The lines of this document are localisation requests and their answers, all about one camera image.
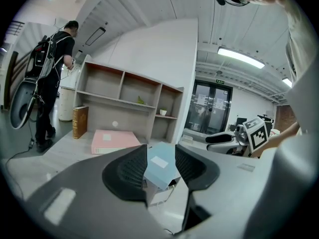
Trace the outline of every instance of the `light blue box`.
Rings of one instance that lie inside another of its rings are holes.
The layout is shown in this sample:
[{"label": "light blue box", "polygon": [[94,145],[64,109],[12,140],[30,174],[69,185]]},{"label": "light blue box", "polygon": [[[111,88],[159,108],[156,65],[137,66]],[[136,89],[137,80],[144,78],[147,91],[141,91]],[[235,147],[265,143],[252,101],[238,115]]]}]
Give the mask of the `light blue box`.
[{"label": "light blue box", "polygon": [[176,173],[175,146],[159,142],[148,149],[148,166],[144,177],[165,190]]}]

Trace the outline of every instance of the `ceiling light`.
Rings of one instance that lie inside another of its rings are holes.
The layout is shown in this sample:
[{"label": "ceiling light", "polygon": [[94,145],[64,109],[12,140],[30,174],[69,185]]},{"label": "ceiling light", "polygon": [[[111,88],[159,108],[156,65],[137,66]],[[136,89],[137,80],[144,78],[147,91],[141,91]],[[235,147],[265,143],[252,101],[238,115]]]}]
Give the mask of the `ceiling light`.
[{"label": "ceiling light", "polygon": [[79,56],[81,56],[82,52],[83,52],[82,50],[79,50],[79,51],[76,53],[75,58],[79,58]]},{"label": "ceiling light", "polygon": [[91,36],[90,38],[85,42],[86,45],[91,46],[93,42],[95,42],[102,34],[105,33],[105,29],[102,27],[99,27]]},{"label": "ceiling light", "polygon": [[287,77],[283,78],[283,82],[286,83],[289,87],[293,86],[293,83]]},{"label": "ceiling light", "polygon": [[259,69],[261,69],[261,68],[263,68],[265,66],[265,64],[263,62],[255,59],[255,58],[252,58],[252,57],[250,57],[250,56],[248,56],[246,54],[238,52],[238,51],[234,51],[234,50],[230,50],[230,49],[219,47],[218,48],[218,54],[241,60],[243,62],[246,62],[248,64],[256,66]]}]

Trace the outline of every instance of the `pink folder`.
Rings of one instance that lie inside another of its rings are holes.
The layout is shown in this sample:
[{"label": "pink folder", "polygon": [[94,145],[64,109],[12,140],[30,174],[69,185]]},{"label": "pink folder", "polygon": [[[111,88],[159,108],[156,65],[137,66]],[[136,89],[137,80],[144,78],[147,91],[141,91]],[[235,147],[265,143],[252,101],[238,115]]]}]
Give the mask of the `pink folder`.
[{"label": "pink folder", "polygon": [[92,154],[106,154],[119,149],[141,145],[131,131],[96,130],[92,141]]}]

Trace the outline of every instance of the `person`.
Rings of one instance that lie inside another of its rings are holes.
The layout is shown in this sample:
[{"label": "person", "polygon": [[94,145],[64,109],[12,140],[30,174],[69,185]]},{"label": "person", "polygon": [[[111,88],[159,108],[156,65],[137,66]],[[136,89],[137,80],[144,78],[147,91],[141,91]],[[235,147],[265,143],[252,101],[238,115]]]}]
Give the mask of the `person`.
[{"label": "person", "polygon": [[[287,60],[292,76],[292,82],[296,82],[309,68],[319,51],[318,36],[306,17],[305,13],[298,6],[295,0],[232,0],[245,4],[247,2],[268,5],[278,4],[286,12],[288,17],[289,37],[286,46]],[[260,157],[265,149],[278,147],[282,141],[288,137],[300,133],[298,122],[292,124],[281,134],[269,138],[268,143],[252,153],[251,157]]]},{"label": "person", "polygon": [[53,144],[51,138],[55,136],[55,128],[50,123],[49,114],[56,100],[63,64],[69,70],[72,70],[73,68],[72,50],[75,43],[73,37],[76,37],[78,28],[78,22],[70,21],[64,26],[63,31],[59,31],[53,36],[55,41],[68,37],[58,42],[56,46],[54,55],[55,63],[61,56],[63,56],[63,59],[61,59],[56,66],[52,68],[46,78],[38,82],[39,93],[43,102],[38,100],[35,139],[37,151],[40,153],[44,152]]}]

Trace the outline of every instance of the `exit sign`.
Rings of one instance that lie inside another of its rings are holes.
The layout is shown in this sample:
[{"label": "exit sign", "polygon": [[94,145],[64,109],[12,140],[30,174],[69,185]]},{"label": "exit sign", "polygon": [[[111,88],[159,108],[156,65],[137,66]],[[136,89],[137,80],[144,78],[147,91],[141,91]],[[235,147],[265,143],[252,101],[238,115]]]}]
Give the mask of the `exit sign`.
[{"label": "exit sign", "polygon": [[225,84],[225,82],[224,82],[224,81],[221,81],[221,80],[216,80],[216,83]]}]

